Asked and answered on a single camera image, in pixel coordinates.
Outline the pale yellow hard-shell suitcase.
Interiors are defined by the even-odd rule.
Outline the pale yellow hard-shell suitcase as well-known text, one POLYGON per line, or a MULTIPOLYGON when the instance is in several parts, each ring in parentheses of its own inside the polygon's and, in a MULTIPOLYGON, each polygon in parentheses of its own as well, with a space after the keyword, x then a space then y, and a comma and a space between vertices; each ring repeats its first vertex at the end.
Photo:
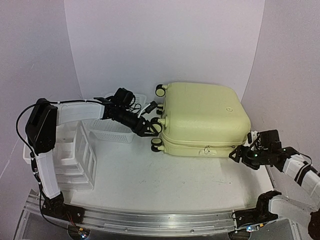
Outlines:
POLYGON ((246 143, 251 121, 237 93, 216 84, 159 84, 163 98, 152 122, 161 129, 151 140, 153 152, 178 157, 228 157, 246 143))

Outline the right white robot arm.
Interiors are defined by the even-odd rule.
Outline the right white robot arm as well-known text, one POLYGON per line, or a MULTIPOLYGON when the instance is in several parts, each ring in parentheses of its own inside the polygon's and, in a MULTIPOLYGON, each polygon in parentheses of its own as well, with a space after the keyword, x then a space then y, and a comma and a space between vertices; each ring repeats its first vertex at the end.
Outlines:
POLYGON ((258 170, 271 166, 294 180, 312 199, 314 206, 294 202, 281 192, 271 190, 261 194, 256 206, 234 213, 238 226, 259 224, 278 217, 291 219, 301 225, 317 225, 320 222, 320 172, 312 165, 309 156, 293 147, 283 147, 276 129, 247 135, 248 145, 237 146, 229 158, 236 163, 258 170))

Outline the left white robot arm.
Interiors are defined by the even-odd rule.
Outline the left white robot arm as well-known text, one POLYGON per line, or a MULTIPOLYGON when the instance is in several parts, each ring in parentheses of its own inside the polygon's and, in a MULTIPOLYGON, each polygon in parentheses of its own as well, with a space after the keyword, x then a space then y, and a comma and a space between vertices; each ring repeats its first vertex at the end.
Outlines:
POLYGON ((143 115, 152 112, 158 104, 152 101, 138 113, 131 111, 131 105, 130 101, 118 101, 114 97, 95 97, 67 101, 40 98, 30 106, 32 112, 25 126, 27 145, 36 163, 35 174, 41 190, 47 198, 52 199, 47 209, 55 218, 61 219, 67 214, 66 205, 54 199, 61 195, 53 161, 57 126, 84 120, 112 120, 130 128, 140 137, 157 137, 159 128, 143 115))

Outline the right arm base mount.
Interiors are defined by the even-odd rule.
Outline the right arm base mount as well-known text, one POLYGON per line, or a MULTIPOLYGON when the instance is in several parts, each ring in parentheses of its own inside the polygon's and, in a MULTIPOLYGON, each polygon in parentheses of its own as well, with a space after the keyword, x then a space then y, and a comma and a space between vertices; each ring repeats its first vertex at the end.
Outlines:
POLYGON ((279 191, 271 190, 262 193, 256 202, 256 206, 250 209, 237 210, 234 212, 236 228, 265 224, 278 219, 278 215, 271 213, 269 203, 274 197, 281 195, 279 191))

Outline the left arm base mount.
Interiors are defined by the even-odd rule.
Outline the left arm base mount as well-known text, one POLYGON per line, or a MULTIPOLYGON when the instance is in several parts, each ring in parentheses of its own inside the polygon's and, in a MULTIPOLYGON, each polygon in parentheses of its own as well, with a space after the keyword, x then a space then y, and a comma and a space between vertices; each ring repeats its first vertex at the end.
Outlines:
POLYGON ((61 192, 54 198, 45 196, 41 212, 48 217, 80 224, 83 222, 85 209, 80 206, 66 204, 61 192))

